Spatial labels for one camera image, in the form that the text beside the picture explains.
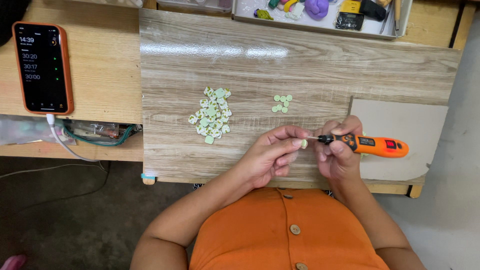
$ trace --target purple clay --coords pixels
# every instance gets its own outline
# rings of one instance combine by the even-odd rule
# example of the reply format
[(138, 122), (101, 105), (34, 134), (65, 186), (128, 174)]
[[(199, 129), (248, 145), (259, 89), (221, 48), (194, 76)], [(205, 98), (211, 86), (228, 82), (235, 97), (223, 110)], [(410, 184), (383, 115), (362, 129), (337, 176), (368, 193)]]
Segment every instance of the purple clay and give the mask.
[(312, 19), (323, 19), (328, 13), (328, 0), (305, 0), (305, 10)]

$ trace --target woman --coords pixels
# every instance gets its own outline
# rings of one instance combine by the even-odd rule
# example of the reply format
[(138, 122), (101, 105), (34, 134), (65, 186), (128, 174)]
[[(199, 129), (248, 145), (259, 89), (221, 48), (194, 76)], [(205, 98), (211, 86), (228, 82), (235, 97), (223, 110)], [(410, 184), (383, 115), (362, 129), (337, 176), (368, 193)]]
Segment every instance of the woman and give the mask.
[[(330, 133), (361, 135), (362, 125), (348, 116), (313, 135)], [(360, 154), (343, 142), (313, 146), (335, 199), (321, 190), (264, 187), (288, 175), (309, 135), (297, 126), (262, 134), (230, 170), (148, 226), (131, 269), (425, 269), (361, 180)], [(196, 236), (189, 265), (185, 248)]]

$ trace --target wire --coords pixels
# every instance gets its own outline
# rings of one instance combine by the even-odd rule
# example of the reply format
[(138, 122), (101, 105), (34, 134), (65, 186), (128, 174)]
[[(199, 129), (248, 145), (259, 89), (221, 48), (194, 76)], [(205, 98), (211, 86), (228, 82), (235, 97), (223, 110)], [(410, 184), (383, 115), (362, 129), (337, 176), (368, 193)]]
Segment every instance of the wire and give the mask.
[[(89, 192), (83, 193), (83, 194), (78, 194), (78, 195), (73, 195), (73, 196), (68, 196), (68, 197), (61, 197), (61, 198), (56, 198), (56, 199), (52, 199), (52, 200), (48, 200), (48, 201), (43, 201), (43, 202), (39, 202), (39, 203), (34, 203), (34, 204), (32, 204), (32, 205), (29, 205), (29, 206), (27, 206), (27, 207), (24, 207), (24, 208), (20, 209), (19, 211), (15, 212), (15, 213), (13, 213), (13, 214), (0, 217), (0, 220), (7, 219), (7, 218), (11, 218), (11, 217), (16, 216), (16, 215), (18, 215), (19, 213), (27, 210), (27, 209), (30, 209), (30, 208), (32, 208), (32, 207), (35, 207), (35, 206), (39, 206), (39, 205), (43, 205), (43, 204), (47, 204), (47, 203), (51, 203), (51, 202), (57, 202), (57, 201), (62, 201), (62, 200), (73, 199), (73, 198), (77, 198), (77, 197), (82, 197), (82, 196), (90, 195), (90, 194), (93, 194), (93, 193), (99, 191), (100, 189), (102, 189), (102, 188), (107, 184), (108, 176), (110, 175), (110, 164), (111, 164), (111, 161), (108, 161), (108, 171), (102, 169), (102, 171), (104, 171), (107, 175), (105, 176), (105, 180), (103, 181), (103, 184), (102, 184), (99, 188), (97, 188), (96, 190), (92, 190), (92, 191), (89, 191)], [(61, 166), (57, 166), (57, 167), (44, 168), (44, 169), (38, 169), (38, 170), (20, 171), (20, 172), (15, 172), (15, 173), (9, 173), (9, 174), (6, 174), (6, 175), (2, 175), (1, 177), (5, 177), (5, 176), (9, 176), (9, 175), (21, 173), (21, 172), (35, 172), (35, 171), (41, 171), (41, 170), (54, 169), (54, 168), (59, 168), (59, 167), (63, 167), (63, 166), (68, 166), (68, 165), (75, 165), (75, 164), (66, 164), (66, 165), (61, 165)], [(99, 167), (99, 166), (96, 166), (96, 165), (86, 165), (86, 164), (76, 164), (76, 165)]]
[(105, 170), (105, 168), (103, 168), (102, 164), (101, 164), (100, 162), (98, 162), (98, 163), (100, 164), (100, 166), (97, 166), (97, 165), (89, 165), (89, 164), (64, 164), (64, 165), (55, 166), (55, 167), (49, 167), (49, 168), (42, 168), (42, 169), (35, 169), (35, 170), (26, 170), (26, 171), (11, 172), (11, 173), (8, 173), (8, 174), (0, 175), (0, 179), (3, 178), (3, 177), (10, 176), (10, 175), (18, 174), (18, 173), (38, 172), (38, 171), (44, 171), (44, 170), (50, 170), (50, 169), (56, 169), (56, 168), (60, 168), (60, 167), (65, 167), (65, 166), (94, 166), (94, 167), (98, 167), (99, 169), (101, 169), (101, 170), (104, 171), (104, 172), (107, 172), (107, 171)]
[(75, 152), (73, 152), (70, 148), (68, 148), (68, 146), (66, 146), (59, 138), (59, 136), (57, 135), (57, 132), (55, 131), (55, 115), (53, 114), (47, 114), (47, 122), (50, 126), (50, 130), (52, 131), (52, 134), (53, 136), (55, 137), (55, 139), (57, 140), (57, 142), (63, 146), (63, 148), (65, 148), (70, 154), (74, 155), (76, 158), (78, 159), (81, 159), (81, 160), (85, 160), (85, 161), (91, 161), (91, 162), (96, 162), (96, 161), (99, 161), (99, 160), (91, 160), (91, 159), (87, 159), (87, 158), (84, 158), (84, 157), (81, 157), (79, 155), (77, 155)]

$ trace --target teal tape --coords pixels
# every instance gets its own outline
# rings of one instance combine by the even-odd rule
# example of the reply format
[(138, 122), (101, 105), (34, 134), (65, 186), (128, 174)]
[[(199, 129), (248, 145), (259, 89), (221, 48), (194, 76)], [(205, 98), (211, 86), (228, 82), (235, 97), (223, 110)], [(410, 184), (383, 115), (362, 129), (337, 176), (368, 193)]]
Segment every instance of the teal tape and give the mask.
[(145, 173), (142, 173), (140, 176), (141, 176), (142, 178), (145, 178), (145, 179), (153, 179), (153, 180), (155, 180), (155, 176), (146, 176)]

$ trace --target clear plastic box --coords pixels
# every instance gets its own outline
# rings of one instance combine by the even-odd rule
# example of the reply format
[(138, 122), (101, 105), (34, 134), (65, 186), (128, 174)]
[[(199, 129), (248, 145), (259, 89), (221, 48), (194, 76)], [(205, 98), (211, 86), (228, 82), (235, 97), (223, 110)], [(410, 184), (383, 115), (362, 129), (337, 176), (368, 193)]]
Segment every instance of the clear plastic box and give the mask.
[(130, 8), (141, 8), (144, 5), (144, 0), (72, 0), (96, 4), (107, 4), (115, 6), (123, 6)]
[(156, 0), (160, 6), (182, 7), (200, 11), (224, 12), (232, 11), (233, 0)]

